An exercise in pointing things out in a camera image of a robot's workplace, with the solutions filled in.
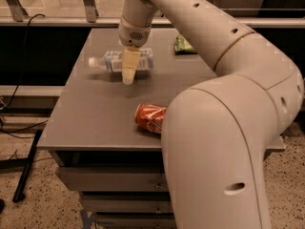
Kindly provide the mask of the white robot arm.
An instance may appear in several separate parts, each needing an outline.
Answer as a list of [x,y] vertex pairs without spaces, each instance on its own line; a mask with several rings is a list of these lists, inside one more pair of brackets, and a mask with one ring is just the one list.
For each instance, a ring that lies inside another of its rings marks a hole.
[[272,229],[267,147],[304,95],[295,63],[206,0],[125,0],[123,45],[143,46],[161,11],[215,72],[168,107],[161,147],[177,229]]

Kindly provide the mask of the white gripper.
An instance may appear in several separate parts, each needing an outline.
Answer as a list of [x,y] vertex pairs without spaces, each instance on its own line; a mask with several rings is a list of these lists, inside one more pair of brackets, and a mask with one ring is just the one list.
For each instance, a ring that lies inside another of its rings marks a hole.
[[120,42],[126,47],[122,57],[122,80],[125,85],[131,85],[140,60],[140,50],[149,37],[152,28],[152,20],[140,17],[120,19],[118,34]]

